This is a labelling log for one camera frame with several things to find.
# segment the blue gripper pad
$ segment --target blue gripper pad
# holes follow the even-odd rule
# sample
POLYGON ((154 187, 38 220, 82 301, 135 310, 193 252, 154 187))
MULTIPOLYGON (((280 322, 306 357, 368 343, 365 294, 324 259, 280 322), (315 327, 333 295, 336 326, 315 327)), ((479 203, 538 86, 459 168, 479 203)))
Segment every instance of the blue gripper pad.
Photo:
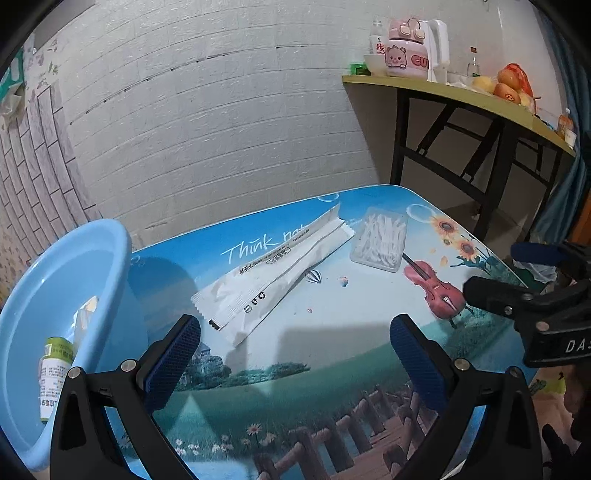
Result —
POLYGON ((423 335, 408 315, 394 317, 390 324, 390 343, 425 405, 441 415, 447 408, 447 385, 423 346, 427 342, 431 340, 423 335))
POLYGON ((148 412, 152 413, 166 406, 200 340, 199 321, 193 316, 185 315, 160 341, 168 343, 168 348, 160 354, 144 380, 144 406, 148 412))
POLYGON ((511 245, 511 257, 518 262, 538 265, 558 265, 568 259, 568 256, 562 253, 556 245, 531 244, 529 242, 518 242, 511 245))

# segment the clear plastic box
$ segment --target clear plastic box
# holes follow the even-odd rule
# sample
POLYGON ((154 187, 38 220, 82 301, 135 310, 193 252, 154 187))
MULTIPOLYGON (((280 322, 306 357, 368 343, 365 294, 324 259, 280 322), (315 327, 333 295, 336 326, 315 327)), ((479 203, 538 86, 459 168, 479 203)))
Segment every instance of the clear plastic box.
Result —
POLYGON ((355 236, 349 258, 356 263, 396 273, 402 263, 408 216, 370 207, 355 236))

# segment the yellow shelf top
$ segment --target yellow shelf top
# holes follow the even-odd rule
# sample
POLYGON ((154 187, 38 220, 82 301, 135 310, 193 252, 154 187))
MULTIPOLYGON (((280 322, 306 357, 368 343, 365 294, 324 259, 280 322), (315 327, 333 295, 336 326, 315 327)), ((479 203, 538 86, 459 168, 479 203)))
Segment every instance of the yellow shelf top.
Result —
POLYGON ((386 87, 404 88, 417 92, 430 93, 441 97, 468 103, 483 110, 499 115, 507 120, 531 130, 536 135, 545 138, 554 145, 560 147, 571 156, 575 156, 574 150, 552 131, 546 124, 528 112, 524 107, 516 105, 502 98, 485 95, 472 90, 444 85, 443 83, 427 82, 403 77, 374 77, 369 75, 343 75, 343 83, 365 83, 367 85, 382 85, 386 87))

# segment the wooden fence illustration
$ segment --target wooden fence illustration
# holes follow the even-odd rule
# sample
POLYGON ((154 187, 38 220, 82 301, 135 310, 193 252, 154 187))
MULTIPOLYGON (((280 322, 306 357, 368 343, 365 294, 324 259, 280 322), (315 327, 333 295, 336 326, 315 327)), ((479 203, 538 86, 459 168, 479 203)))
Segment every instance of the wooden fence illustration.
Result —
POLYGON ((336 421, 327 419, 318 432, 312 433, 306 427, 290 431, 293 447, 277 462, 265 453, 255 455, 257 480, 280 480, 296 463, 305 480, 329 480, 331 476, 318 450, 322 444, 337 472, 333 480, 394 478, 423 441, 435 418, 436 413, 427 409, 411 389, 391 394, 376 385, 370 394, 363 393, 348 414, 336 421), (371 427, 370 437, 363 429, 363 421, 371 427), (355 458, 351 457, 342 433, 348 433, 357 447, 359 455, 355 458))

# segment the hot air balloon illustration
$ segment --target hot air balloon illustration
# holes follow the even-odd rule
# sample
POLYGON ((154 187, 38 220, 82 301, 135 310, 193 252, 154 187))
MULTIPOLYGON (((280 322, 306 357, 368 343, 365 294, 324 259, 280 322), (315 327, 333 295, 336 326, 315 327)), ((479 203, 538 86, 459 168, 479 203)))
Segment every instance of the hot air balloon illustration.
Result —
POLYGON ((322 283, 322 275, 320 275, 318 270, 310 270, 306 274, 306 281, 310 283, 322 283))

